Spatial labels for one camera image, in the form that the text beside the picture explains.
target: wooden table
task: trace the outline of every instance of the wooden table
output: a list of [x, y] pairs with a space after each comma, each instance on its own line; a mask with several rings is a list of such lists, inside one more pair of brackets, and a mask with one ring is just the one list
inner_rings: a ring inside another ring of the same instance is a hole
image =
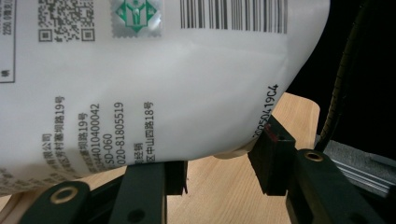
[[[313, 148], [318, 124], [318, 105], [284, 93], [274, 117], [296, 139], [296, 148]], [[81, 180], [95, 189], [122, 175], [125, 168], [91, 175]], [[290, 223], [285, 197], [262, 194], [248, 157], [229, 160], [214, 157], [189, 161], [189, 193], [168, 196], [168, 223]], [[17, 223], [23, 212], [45, 189], [0, 198], [0, 223]]]

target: qr code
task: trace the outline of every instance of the qr code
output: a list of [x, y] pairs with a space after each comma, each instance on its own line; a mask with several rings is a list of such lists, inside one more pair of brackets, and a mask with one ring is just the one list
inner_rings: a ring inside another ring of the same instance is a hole
[[95, 41], [93, 0], [38, 0], [38, 41]]

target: plastic packaging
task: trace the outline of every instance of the plastic packaging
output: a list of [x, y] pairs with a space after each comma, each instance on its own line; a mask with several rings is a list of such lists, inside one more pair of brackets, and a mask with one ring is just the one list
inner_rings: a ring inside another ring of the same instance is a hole
[[0, 195], [255, 140], [329, 0], [0, 0]]

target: green logo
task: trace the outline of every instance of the green logo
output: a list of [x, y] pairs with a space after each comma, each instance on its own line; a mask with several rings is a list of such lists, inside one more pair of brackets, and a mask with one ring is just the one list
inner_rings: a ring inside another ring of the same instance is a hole
[[137, 33], [148, 26], [156, 12], [157, 9], [147, 0], [124, 0], [116, 10], [116, 14], [125, 22], [125, 27], [130, 27]]

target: barcode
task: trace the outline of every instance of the barcode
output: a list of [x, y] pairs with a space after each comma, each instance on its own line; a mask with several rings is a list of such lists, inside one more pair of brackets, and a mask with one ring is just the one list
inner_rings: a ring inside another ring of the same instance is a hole
[[286, 34], [288, 0], [180, 0], [182, 29]]
[[38, 41], [94, 41], [93, 0], [38, 0]]

